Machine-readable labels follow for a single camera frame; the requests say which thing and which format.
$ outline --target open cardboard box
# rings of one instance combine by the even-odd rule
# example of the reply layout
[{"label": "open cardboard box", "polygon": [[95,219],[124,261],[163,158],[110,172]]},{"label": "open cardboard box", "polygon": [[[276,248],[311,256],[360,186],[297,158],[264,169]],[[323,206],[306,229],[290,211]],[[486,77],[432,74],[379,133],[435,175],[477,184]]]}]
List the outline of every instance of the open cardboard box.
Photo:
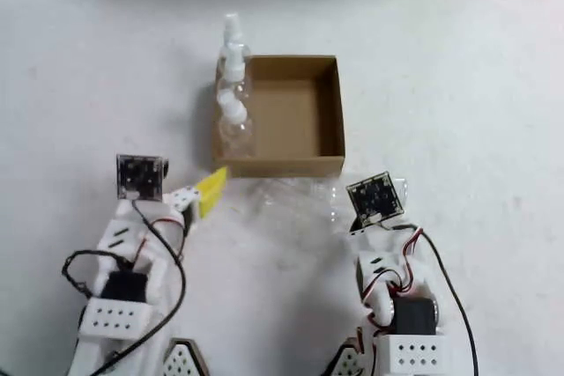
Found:
[{"label": "open cardboard box", "polygon": [[334,56],[253,56],[249,61],[256,155],[226,158],[214,125],[213,156],[232,176],[295,177],[341,173],[343,110]]}]

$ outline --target clear plastic bottle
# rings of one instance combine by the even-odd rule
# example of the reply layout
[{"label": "clear plastic bottle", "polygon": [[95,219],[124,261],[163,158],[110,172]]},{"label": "clear plastic bottle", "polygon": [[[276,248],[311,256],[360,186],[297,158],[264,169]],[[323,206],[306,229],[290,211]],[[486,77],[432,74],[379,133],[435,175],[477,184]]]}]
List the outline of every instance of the clear plastic bottle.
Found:
[{"label": "clear plastic bottle", "polygon": [[226,26],[223,30],[223,46],[219,51],[217,73],[218,77],[223,77],[223,71],[226,66],[227,50],[229,45],[239,46],[245,63],[249,62],[250,49],[243,41],[243,31],[241,30],[241,21],[237,13],[227,13]]},{"label": "clear plastic bottle", "polygon": [[223,113],[219,120],[223,155],[229,158],[254,156],[255,134],[247,108],[229,88],[218,92],[218,103]]},{"label": "clear plastic bottle", "polygon": [[223,69],[223,76],[218,83],[218,95],[222,90],[232,90],[235,97],[247,105],[252,88],[250,78],[247,77],[245,69],[242,47],[229,44],[226,50],[226,64]]}]

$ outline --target white bottle cap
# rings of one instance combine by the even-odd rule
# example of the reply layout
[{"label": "white bottle cap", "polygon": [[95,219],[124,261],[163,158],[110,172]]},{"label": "white bottle cap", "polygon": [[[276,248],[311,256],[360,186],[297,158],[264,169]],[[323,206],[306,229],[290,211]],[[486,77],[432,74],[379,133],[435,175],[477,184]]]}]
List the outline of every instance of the white bottle cap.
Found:
[{"label": "white bottle cap", "polygon": [[247,109],[235,97],[233,90],[226,88],[219,90],[218,103],[226,119],[233,125],[239,125],[247,120]]},{"label": "white bottle cap", "polygon": [[226,26],[223,30],[223,43],[225,45],[229,43],[242,44],[242,41],[243,31],[241,30],[241,21],[239,20],[239,14],[227,13]]},{"label": "white bottle cap", "polygon": [[223,78],[229,83],[236,83],[245,79],[245,58],[241,45],[227,44]]}]

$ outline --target white tabletop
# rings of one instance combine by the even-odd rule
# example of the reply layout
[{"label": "white tabletop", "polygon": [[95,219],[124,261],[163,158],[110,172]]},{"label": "white tabletop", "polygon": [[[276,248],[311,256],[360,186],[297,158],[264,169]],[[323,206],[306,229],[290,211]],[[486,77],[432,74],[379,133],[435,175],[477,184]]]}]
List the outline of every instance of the white tabletop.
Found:
[{"label": "white tabletop", "polygon": [[[0,367],[66,371],[85,301],[60,269],[112,216],[117,152],[170,158],[166,189],[211,167],[227,11],[258,54],[337,56],[345,172],[408,178],[482,374],[561,373],[564,0],[0,0]],[[245,183],[189,240],[178,333],[213,375],[318,374],[364,313],[350,256],[292,202],[248,219]]]}]

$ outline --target yellow block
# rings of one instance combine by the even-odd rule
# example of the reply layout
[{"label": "yellow block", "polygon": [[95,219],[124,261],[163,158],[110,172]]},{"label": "yellow block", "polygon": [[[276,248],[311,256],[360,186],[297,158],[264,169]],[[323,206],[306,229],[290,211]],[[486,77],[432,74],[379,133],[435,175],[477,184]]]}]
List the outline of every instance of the yellow block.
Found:
[{"label": "yellow block", "polygon": [[221,197],[223,187],[227,183],[227,168],[221,167],[215,173],[199,181],[196,189],[200,192],[200,217],[204,217],[213,209]]}]

